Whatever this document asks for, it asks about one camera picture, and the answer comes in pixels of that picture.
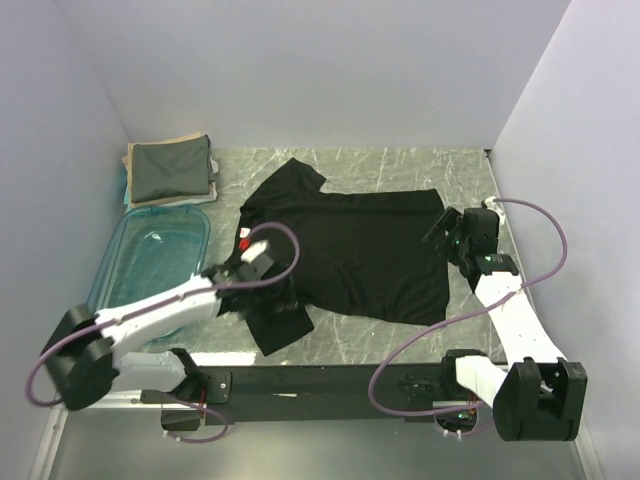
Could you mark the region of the black t-shirt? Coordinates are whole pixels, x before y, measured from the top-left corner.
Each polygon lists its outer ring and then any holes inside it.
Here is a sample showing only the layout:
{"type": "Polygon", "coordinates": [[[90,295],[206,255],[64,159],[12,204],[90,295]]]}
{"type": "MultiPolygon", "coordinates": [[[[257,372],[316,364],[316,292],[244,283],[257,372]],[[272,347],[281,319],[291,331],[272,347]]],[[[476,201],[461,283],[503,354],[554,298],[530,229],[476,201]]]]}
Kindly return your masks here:
{"type": "Polygon", "coordinates": [[[251,242],[267,240],[276,259],[271,275],[291,262],[291,241],[280,231],[250,231],[265,222],[288,226],[300,245],[292,272],[294,309],[280,311],[288,292],[282,283],[243,292],[222,302],[221,313],[238,313],[264,355],[312,332],[308,305],[342,315],[430,326],[446,316],[450,299],[445,258],[422,239],[444,212],[434,189],[380,193],[324,193],[325,178],[290,159],[240,208],[236,263],[251,242]]]}

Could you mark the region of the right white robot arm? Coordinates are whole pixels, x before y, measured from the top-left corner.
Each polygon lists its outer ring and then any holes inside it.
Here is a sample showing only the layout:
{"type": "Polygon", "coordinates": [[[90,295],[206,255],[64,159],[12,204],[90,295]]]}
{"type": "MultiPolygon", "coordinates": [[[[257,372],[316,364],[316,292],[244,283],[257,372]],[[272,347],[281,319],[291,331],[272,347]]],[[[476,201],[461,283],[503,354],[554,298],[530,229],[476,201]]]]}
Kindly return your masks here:
{"type": "Polygon", "coordinates": [[[490,406],[505,441],[572,441],[579,432],[588,376],[552,342],[525,293],[515,261],[498,250],[501,218],[486,206],[445,209],[424,242],[458,268],[487,308],[507,366],[476,350],[450,350],[439,387],[470,392],[490,406]]]}

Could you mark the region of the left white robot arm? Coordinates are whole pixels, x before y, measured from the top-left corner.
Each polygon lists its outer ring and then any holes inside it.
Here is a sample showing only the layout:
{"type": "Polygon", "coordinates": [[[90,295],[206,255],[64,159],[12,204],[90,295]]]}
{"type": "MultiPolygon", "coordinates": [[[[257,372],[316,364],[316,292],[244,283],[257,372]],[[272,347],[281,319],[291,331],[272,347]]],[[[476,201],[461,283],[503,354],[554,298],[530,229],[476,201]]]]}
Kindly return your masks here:
{"type": "Polygon", "coordinates": [[[258,302],[291,285],[291,266],[268,253],[242,256],[186,282],[127,305],[97,312],[85,304],[69,309],[37,364],[53,381],[58,403],[79,411],[113,391],[155,390],[179,402],[207,395],[200,367],[183,348],[144,354],[142,345],[191,323],[216,317],[224,302],[258,302]]]}

